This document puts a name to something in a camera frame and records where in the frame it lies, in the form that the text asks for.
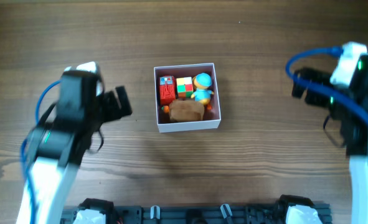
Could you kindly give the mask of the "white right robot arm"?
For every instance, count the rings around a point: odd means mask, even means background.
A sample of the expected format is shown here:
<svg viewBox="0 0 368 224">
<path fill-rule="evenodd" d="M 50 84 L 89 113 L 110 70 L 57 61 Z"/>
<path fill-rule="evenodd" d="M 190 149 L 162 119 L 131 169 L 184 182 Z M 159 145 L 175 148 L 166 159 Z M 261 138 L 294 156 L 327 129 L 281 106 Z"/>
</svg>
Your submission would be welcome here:
<svg viewBox="0 0 368 224">
<path fill-rule="evenodd" d="M 352 184 L 351 222 L 368 223 L 368 54 L 342 55 L 332 73 L 306 67 L 292 72 L 301 58 L 286 64 L 292 96 L 305 97 L 307 104 L 328 109 L 328 118 L 340 121 Z"/>
</svg>

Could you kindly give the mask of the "brown plush capybara toy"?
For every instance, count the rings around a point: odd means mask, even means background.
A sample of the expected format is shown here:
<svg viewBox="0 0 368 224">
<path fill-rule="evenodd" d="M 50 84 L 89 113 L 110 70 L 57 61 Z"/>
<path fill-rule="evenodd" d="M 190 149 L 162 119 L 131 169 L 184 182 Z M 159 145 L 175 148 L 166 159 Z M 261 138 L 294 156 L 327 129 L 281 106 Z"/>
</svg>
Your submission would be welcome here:
<svg viewBox="0 0 368 224">
<path fill-rule="evenodd" d="M 174 100 L 161 109 L 171 122 L 202 121 L 205 113 L 204 105 L 194 100 Z"/>
</svg>

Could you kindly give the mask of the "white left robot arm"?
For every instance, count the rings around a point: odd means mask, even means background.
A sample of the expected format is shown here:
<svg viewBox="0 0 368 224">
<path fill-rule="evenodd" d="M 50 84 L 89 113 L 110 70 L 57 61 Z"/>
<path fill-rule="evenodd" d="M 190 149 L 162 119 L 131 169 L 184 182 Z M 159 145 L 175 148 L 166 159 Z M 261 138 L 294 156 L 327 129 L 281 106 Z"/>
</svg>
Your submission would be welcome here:
<svg viewBox="0 0 368 224">
<path fill-rule="evenodd" d="M 21 145 L 25 187 L 18 223 L 59 223 L 65 201 L 92 137 L 101 126 L 132 114 L 125 87 L 105 91 L 97 72 L 63 72 L 57 101 L 43 114 Z"/>
</svg>

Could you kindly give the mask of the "multicoloured puzzle cube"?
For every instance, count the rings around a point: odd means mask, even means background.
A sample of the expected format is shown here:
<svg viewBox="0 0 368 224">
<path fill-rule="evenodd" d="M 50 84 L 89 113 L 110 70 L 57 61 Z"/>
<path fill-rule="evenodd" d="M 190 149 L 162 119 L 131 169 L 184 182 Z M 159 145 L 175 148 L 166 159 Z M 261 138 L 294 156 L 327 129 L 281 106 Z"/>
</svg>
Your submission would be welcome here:
<svg viewBox="0 0 368 224">
<path fill-rule="evenodd" d="M 194 92 L 191 77 L 182 77 L 176 79 L 178 98 L 190 98 Z"/>
</svg>

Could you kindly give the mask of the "yellow duck toy blue hat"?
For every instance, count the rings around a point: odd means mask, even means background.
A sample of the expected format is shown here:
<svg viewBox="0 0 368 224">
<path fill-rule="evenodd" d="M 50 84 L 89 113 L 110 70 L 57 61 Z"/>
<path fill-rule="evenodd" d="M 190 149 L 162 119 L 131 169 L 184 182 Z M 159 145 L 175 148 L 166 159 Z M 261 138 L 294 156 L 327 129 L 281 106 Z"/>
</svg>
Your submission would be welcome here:
<svg viewBox="0 0 368 224">
<path fill-rule="evenodd" d="M 212 85 L 212 79 L 207 73 L 200 73 L 196 75 L 193 79 L 194 92 L 191 95 L 191 99 L 201 103 L 208 110 L 212 109 L 210 104 L 211 96 L 214 94 L 209 88 Z"/>
</svg>

